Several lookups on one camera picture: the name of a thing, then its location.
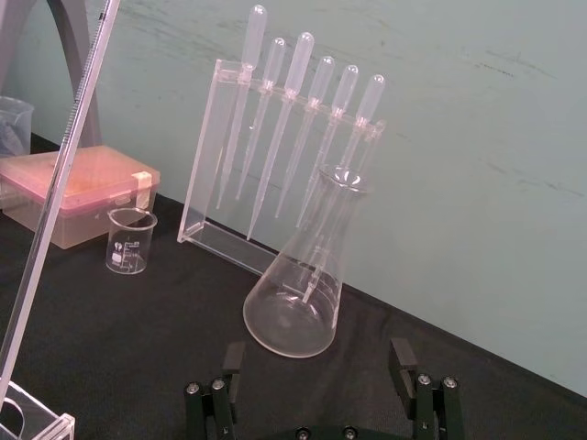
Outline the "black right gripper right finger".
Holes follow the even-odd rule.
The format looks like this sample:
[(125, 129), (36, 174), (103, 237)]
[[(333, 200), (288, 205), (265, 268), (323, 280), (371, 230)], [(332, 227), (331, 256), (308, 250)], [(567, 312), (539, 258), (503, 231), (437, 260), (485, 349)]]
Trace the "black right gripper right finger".
[(453, 376), (433, 377), (418, 366), (405, 338), (392, 337), (388, 369), (413, 424), (412, 439), (460, 439), (460, 384)]

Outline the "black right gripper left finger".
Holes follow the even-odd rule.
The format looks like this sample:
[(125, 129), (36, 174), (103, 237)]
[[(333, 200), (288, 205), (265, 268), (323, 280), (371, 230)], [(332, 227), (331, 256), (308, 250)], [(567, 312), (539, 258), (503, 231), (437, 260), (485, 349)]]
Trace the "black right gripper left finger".
[(227, 347), (222, 372), (208, 384), (190, 381), (183, 387), (186, 439), (236, 439), (237, 397), (244, 342)]

